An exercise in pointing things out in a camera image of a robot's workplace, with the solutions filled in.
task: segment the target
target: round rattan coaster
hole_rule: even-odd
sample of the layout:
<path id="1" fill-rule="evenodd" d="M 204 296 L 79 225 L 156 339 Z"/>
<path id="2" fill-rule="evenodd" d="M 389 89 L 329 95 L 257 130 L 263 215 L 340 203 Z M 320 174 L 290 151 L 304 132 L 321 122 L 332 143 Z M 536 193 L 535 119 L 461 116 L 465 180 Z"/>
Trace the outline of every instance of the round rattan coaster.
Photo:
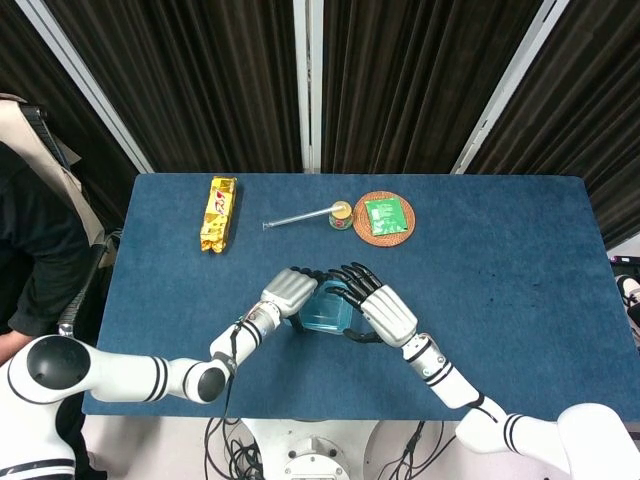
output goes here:
<path id="1" fill-rule="evenodd" d="M 369 200 L 382 200 L 384 198 L 397 197 L 402 204 L 402 211 L 407 219 L 407 231 L 402 233 L 392 233 L 390 235 L 374 236 L 371 233 L 371 224 L 369 222 L 369 214 L 367 206 L 364 202 Z M 358 236 L 365 242 L 375 245 L 376 247 L 395 247 L 400 245 L 411 236 L 416 228 L 416 214 L 413 208 L 404 198 L 392 192 L 369 192 L 356 203 L 353 209 L 353 228 L 355 228 Z"/>

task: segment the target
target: green tea bag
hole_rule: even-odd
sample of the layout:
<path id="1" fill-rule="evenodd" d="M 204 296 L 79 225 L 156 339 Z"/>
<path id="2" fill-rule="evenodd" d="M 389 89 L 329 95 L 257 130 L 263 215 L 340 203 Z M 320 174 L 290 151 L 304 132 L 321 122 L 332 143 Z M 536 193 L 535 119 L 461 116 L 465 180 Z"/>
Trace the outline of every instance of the green tea bag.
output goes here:
<path id="1" fill-rule="evenodd" d="M 407 231 L 407 219 L 402 204 L 397 197 L 365 202 L 371 223 L 371 233 L 375 236 Z"/>

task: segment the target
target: transparent container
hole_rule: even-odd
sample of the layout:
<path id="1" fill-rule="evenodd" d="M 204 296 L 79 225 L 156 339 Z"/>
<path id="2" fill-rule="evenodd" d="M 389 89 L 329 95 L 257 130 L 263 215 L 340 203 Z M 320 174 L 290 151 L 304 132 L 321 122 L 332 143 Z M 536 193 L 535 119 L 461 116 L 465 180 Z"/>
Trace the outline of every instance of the transparent container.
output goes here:
<path id="1" fill-rule="evenodd" d="M 351 326 L 353 307 L 342 297 L 325 292 L 328 287 L 347 288 L 338 280 L 324 282 L 300 310 L 300 321 L 309 330 L 342 335 Z"/>

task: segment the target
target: blue tablecloth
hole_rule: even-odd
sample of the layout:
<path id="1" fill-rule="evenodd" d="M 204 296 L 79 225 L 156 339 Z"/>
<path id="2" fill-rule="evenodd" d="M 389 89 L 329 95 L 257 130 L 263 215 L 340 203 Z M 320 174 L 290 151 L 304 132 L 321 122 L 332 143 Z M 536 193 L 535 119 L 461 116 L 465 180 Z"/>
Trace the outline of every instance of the blue tablecloth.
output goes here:
<path id="1" fill-rule="evenodd" d="M 584 185 L 572 177 L 238 175 L 230 244 L 200 251 L 211 174 L 137 178 L 99 348 L 207 359 L 208 346 L 282 268 L 370 266 L 471 383 L 505 410 L 556 419 L 580 402 L 640 420 L 640 361 Z M 262 222 L 389 190 L 413 206 L 402 245 L 377 248 L 326 217 Z M 220 415 L 168 397 L 91 414 Z M 240 368 L 229 415 L 460 419 L 384 345 L 282 327 Z"/>

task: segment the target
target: yellow snack bag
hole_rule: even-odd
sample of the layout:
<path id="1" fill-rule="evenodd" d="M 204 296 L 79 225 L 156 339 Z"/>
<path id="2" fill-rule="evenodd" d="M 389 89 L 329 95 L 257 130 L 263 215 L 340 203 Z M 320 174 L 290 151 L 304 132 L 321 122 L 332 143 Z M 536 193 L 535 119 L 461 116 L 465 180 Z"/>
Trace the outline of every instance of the yellow snack bag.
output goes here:
<path id="1" fill-rule="evenodd" d="M 234 177 L 213 177 L 211 181 L 209 201 L 200 229 L 200 247 L 203 252 L 213 250 L 220 253 L 227 246 L 237 181 Z"/>

